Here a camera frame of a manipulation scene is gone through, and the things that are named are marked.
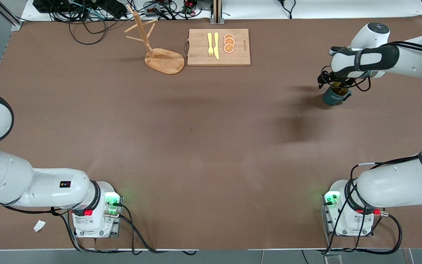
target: mug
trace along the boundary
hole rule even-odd
[[[328,87],[323,94],[323,102],[327,105],[336,105],[339,102],[343,102],[352,95],[352,92],[348,88]]]

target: orange slice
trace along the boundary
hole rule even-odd
[[[226,52],[226,53],[232,53],[232,52],[234,52],[234,45],[232,45],[232,44],[225,44],[224,45],[224,52]]]
[[[224,40],[224,44],[232,44],[234,45],[236,43],[236,41],[230,37],[228,37],[227,39]]]
[[[226,35],[224,35],[224,39],[228,39],[228,38],[234,38],[234,35],[232,35],[232,34],[226,34]]]

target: small white paper label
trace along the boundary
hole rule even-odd
[[[42,227],[44,227],[44,226],[45,226],[45,224],[46,224],[46,222],[45,222],[45,221],[39,220],[39,221],[37,222],[37,224],[34,226],[34,231],[35,231],[35,232],[40,231],[40,229],[42,229]]]

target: brown table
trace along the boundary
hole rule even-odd
[[[421,79],[387,74],[343,105],[321,101],[327,51],[349,45],[367,22],[388,25],[392,41],[422,35],[421,17],[159,22],[152,46],[181,53],[189,28],[250,31],[251,67],[166,76],[147,68],[144,47],[126,39],[122,30],[133,22],[92,46],[75,43],[66,24],[25,23],[0,65],[0,95],[16,118],[0,149],[34,167],[82,169],[111,183],[157,248],[326,247],[320,194],[359,162],[422,149]],[[98,37],[81,27],[79,39]],[[422,206],[388,212],[403,226],[402,247],[422,248]],[[38,219],[47,225],[35,233]],[[382,221],[360,246],[392,247],[396,236]],[[95,244],[128,248],[129,230]],[[334,246],[353,246],[353,238]],[[0,206],[0,249],[64,247],[71,244],[58,217]]]

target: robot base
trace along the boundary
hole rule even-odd
[[[98,181],[100,187],[100,197],[97,207],[92,211],[90,216],[73,216],[74,227],[77,237],[81,238],[106,238],[118,237],[120,219],[118,216],[122,213],[122,207],[112,206],[108,204],[111,196],[116,196],[117,202],[122,203],[123,197],[119,197],[115,193],[114,188],[107,182]],[[118,215],[106,215],[104,212],[116,212]]]
[[[345,186],[347,183],[348,180],[338,180],[330,187],[330,190],[325,195],[322,195],[322,218],[327,236],[332,235],[338,217],[340,219],[338,220],[335,231],[336,236],[359,235],[359,229],[363,219],[362,214],[353,210],[348,204],[343,209],[341,216],[339,213],[339,210],[341,210],[341,207],[343,207],[346,201]],[[364,217],[364,224],[360,233],[361,236],[370,235],[373,222],[373,214],[367,214]]]

